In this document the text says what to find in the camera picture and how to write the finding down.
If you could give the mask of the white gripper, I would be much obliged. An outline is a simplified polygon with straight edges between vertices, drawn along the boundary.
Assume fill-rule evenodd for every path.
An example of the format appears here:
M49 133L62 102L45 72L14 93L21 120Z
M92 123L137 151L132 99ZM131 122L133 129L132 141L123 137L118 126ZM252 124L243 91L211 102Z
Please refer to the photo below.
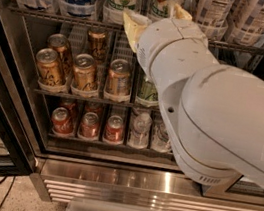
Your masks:
M216 63L206 35L191 22L190 13L179 4L174 4L173 11L174 18L155 23L129 9L124 9L122 15L129 46L158 89Z

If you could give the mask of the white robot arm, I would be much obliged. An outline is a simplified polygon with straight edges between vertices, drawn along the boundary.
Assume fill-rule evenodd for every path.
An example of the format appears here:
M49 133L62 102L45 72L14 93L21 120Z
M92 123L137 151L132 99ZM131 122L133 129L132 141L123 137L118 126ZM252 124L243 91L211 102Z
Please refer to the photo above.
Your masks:
M123 20L181 171L211 186L241 173L264 189L264 81L218 62L181 6L155 22L127 9Z

